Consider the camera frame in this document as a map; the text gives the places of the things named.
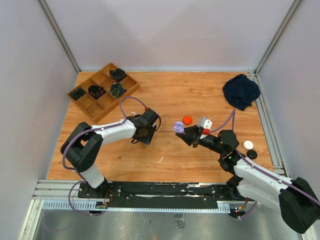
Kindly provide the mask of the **orange earbud charging case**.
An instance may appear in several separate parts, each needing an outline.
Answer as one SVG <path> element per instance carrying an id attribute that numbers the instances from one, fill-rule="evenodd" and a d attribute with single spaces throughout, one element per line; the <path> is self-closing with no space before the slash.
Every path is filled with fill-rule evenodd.
<path id="1" fill-rule="evenodd" d="M 190 125 L 193 122 L 193 119 L 190 116 L 186 115 L 182 118 L 182 122 L 185 125 Z"/>

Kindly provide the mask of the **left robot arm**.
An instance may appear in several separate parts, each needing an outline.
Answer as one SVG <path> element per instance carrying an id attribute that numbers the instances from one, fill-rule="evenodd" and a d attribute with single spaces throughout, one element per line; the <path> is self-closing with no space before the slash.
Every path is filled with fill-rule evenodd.
<path id="1" fill-rule="evenodd" d="M 60 148 L 62 165 L 77 172 L 90 195 L 102 198 L 107 193 L 108 181 L 95 164 L 101 147 L 122 139 L 149 145 L 161 123 L 161 117 L 150 108 L 145 108 L 143 114 L 125 116 L 110 124 L 81 122 Z"/>

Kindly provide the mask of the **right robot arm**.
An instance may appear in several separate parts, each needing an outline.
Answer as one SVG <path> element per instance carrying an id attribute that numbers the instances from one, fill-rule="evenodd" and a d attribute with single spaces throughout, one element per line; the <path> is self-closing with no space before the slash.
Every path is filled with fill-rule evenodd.
<path id="1" fill-rule="evenodd" d="M 188 146 L 203 146 L 220 155 L 221 168 L 233 175 L 227 182 L 227 196 L 252 199 L 279 213 L 295 232 L 304 234 L 320 218 L 320 201 L 309 183 L 301 178 L 278 175 L 241 154 L 233 130 L 210 134 L 207 125 L 184 127 L 175 122 L 173 130 Z"/>

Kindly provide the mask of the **white charging case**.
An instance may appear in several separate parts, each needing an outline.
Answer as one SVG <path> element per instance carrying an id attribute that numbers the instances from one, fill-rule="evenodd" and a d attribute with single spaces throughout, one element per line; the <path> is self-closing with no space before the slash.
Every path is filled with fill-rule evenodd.
<path id="1" fill-rule="evenodd" d="M 243 148 L 246 149 L 246 150 L 252 150 L 254 148 L 254 144 L 252 141 L 250 140 L 246 140 L 243 142 Z"/>

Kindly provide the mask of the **black charging case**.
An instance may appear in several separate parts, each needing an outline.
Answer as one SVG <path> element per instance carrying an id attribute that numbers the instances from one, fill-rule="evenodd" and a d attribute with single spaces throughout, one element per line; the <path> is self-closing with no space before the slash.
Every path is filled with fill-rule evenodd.
<path id="1" fill-rule="evenodd" d="M 258 154 L 257 154 L 257 152 L 255 150 L 250 149 L 250 150 L 247 151 L 246 156 L 248 158 L 250 158 L 251 160 L 255 160 L 258 157 Z"/>

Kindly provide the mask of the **black yellow rolled tie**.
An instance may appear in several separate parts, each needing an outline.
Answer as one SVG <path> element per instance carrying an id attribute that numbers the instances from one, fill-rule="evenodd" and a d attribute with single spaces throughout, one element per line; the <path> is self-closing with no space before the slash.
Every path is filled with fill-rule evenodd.
<path id="1" fill-rule="evenodd" d="M 126 92 L 124 86 L 117 82 L 111 85 L 109 93 L 116 99 L 120 98 Z"/>

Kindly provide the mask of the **wooden compartment tray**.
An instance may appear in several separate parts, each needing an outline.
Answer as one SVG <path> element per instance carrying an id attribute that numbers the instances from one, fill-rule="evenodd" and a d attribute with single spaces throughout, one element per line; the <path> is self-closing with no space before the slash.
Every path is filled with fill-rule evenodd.
<path id="1" fill-rule="evenodd" d="M 139 89 L 139 83 L 123 69 L 109 63 L 67 95 L 94 123 L 115 109 L 120 100 Z"/>

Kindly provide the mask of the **black dotted rolled tie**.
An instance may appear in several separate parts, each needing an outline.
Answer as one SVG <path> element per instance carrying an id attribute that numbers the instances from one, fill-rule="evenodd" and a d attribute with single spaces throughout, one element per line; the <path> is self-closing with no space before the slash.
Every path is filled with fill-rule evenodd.
<path id="1" fill-rule="evenodd" d="M 126 72 L 121 68 L 109 70 L 109 75 L 117 83 L 121 82 L 123 79 L 127 77 Z"/>

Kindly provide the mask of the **black orange rolled tie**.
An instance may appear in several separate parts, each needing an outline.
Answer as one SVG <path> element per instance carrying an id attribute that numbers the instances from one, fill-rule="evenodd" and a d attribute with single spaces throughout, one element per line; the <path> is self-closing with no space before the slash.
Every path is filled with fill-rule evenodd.
<path id="1" fill-rule="evenodd" d="M 88 93 L 97 100 L 106 93 L 106 90 L 100 85 L 91 85 L 88 87 Z"/>

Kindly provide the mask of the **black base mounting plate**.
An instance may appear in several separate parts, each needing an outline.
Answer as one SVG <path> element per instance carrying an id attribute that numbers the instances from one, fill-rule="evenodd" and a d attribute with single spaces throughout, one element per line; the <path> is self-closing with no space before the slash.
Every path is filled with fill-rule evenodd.
<path id="1" fill-rule="evenodd" d="M 104 196 L 96 198 L 81 183 L 77 197 L 130 210 L 209 210 L 216 209 L 219 201 L 246 201 L 225 183 L 114 181 L 108 182 L 106 189 Z"/>

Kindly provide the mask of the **dark blue crumpled cloth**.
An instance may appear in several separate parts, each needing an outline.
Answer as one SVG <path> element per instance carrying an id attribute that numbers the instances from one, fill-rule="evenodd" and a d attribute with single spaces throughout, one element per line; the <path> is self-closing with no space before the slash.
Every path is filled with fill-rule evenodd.
<path id="1" fill-rule="evenodd" d="M 259 86 L 244 74 L 239 74 L 228 80 L 222 91 L 226 101 L 241 111 L 251 107 L 252 102 L 261 95 Z"/>

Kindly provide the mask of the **dark green rolled tie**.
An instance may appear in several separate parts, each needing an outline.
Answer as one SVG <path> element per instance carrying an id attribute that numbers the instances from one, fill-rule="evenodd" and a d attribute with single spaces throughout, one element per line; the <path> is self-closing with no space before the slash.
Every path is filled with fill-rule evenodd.
<path id="1" fill-rule="evenodd" d="M 86 94 L 86 92 L 82 89 L 81 86 L 75 88 L 72 92 L 69 93 L 69 96 L 77 101 L 79 98 L 81 98 L 82 96 L 84 96 Z"/>

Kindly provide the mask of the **aluminium frame rail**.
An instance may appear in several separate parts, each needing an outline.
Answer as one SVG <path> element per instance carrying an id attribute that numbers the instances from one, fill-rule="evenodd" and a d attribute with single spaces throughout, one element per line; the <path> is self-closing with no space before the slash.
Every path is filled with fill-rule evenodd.
<path id="1" fill-rule="evenodd" d="M 227 184 L 39 180 L 21 240 L 316 240 L 316 204 L 274 210 Z"/>

